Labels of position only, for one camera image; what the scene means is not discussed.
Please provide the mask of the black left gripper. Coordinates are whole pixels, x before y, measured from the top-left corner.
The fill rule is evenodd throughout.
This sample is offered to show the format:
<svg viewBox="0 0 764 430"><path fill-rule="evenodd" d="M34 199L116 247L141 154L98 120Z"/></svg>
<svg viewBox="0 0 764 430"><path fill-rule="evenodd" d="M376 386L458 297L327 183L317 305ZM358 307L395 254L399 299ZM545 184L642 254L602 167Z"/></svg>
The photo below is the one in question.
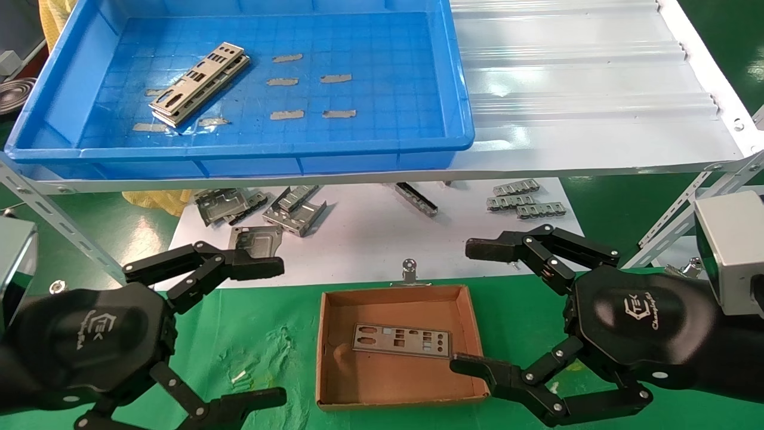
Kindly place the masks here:
<svg viewBox="0 0 764 430"><path fill-rule="evenodd" d="M202 402L170 369L177 329L165 299L137 283L31 299L12 321L12 411L96 403L76 429L140 429L112 419L160 385L187 416L178 429L241 429L251 413L284 406L284 388Z"/></svg>

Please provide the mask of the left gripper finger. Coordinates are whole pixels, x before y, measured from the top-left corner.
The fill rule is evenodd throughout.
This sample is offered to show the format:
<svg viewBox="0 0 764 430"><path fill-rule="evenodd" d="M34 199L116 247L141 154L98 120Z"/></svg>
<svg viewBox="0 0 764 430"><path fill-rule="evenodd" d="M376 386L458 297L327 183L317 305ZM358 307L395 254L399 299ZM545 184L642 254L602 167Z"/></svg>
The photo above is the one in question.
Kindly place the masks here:
<svg viewBox="0 0 764 430"><path fill-rule="evenodd" d="M122 271L128 282L145 286L183 276L166 298L170 308L182 315L224 280L267 280L283 275L285 267L279 257L253 258L245 250L221 250L199 241L130 262Z"/></svg>

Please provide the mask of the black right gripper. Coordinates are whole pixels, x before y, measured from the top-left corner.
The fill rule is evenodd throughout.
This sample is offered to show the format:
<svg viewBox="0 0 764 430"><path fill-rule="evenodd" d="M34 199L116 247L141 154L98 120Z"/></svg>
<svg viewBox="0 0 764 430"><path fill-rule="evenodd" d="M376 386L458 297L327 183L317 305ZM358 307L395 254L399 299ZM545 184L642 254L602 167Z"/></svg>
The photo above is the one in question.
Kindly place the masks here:
<svg viewBox="0 0 764 430"><path fill-rule="evenodd" d="M470 238L466 257L523 262L552 291L571 294L578 337L568 337L528 369L469 354L449 361L452 372L483 379L491 397L521 404L546 427L640 413L653 395L636 379L667 389L702 385L704 353L722 315L704 281L609 267L618 265L619 251L550 224L504 231L497 239ZM575 282L563 260L593 270ZM562 398L546 387L578 357L616 389Z"/></svg>

